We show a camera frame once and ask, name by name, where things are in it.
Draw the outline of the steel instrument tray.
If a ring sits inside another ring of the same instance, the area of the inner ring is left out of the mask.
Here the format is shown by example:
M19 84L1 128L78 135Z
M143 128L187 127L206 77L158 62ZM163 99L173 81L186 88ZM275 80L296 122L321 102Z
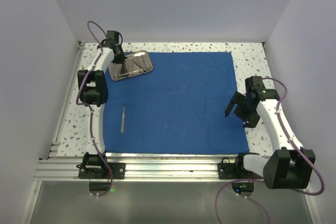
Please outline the steel instrument tray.
M127 75L126 78L116 79L114 77L114 65L116 63L113 63L113 62L109 63L108 70L109 70L109 74L111 76L111 79L113 81L120 81L120 80L129 79L129 78L132 78L132 77L136 77L136 76L142 75L139 72L139 67L137 66L136 63L134 63L134 60L136 60L137 57L141 57L141 56L143 56L144 58L146 58L148 64L151 65L151 68L153 70L153 64L152 64L152 61L150 59L149 53L147 51L138 51L138 52L134 52L134 53L130 53L130 54L126 55L125 63L127 65L127 71L128 71L128 75Z

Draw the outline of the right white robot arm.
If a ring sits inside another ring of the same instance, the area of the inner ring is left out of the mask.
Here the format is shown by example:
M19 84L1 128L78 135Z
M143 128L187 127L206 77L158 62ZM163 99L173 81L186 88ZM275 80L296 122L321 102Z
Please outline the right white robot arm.
M313 171L316 156L300 143L281 107L277 90L267 89L264 78L245 79L245 93L235 92L225 109L234 113L244 128L255 128L263 122L271 141L273 154L265 158L256 153L241 153L235 158L234 172L240 178L254 173L264 179L269 189L305 189Z

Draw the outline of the blue surgical cloth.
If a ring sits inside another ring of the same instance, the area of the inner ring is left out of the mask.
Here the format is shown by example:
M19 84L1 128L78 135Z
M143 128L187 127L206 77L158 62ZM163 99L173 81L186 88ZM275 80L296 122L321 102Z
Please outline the blue surgical cloth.
M225 109L237 90L227 52L150 53L153 70L125 80L106 74L103 139L109 153L237 154L243 122ZM124 132L121 133L125 107Z

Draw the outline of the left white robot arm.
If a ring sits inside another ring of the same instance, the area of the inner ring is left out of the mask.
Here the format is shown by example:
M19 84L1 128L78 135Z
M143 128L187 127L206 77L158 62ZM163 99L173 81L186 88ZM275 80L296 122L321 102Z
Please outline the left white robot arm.
M106 38L98 44L97 54L85 70L77 72L78 94L76 104L83 105L88 116L87 159L83 166L91 166L90 171L97 178L104 178L109 165L104 157L106 150L102 136L104 106L108 100L105 72L115 57L123 56L122 35L118 31L107 31Z

